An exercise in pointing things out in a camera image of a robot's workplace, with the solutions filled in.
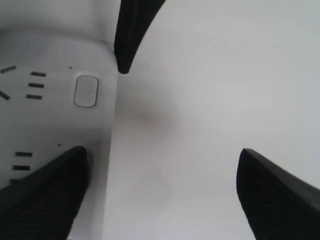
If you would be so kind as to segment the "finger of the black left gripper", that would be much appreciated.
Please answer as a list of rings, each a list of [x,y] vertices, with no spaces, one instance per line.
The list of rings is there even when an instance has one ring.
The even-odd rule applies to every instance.
[[[165,0],[121,0],[114,39],[118,71],[130,72],[139,46]]]

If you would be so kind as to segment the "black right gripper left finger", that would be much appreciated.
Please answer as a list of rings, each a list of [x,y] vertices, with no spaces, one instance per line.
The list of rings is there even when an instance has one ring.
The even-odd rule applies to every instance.
[[[88,187],[88,154],[76,146],[1,189],[0,238],[66,240]]]

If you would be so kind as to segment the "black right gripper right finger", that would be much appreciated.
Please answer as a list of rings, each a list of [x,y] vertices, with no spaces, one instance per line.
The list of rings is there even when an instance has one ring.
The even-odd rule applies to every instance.
[[[240,153],[236,192],[255,239],[320,238],[320,190],[252,149]]]

